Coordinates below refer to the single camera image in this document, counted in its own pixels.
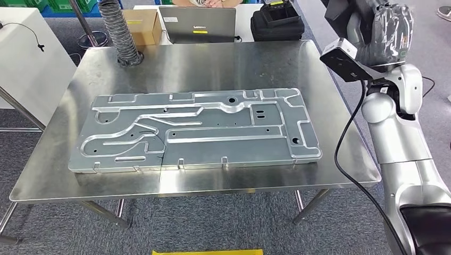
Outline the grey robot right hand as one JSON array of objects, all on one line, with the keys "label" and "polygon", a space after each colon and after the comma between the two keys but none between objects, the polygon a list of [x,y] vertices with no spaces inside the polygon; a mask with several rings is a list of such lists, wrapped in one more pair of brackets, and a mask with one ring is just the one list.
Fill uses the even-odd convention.
[{"label": "grey robot right hand", "polygon": [[356,1],[347,24],[355,59],[366,66],[404,63],[412,44],[414,18],[407,5]]}]

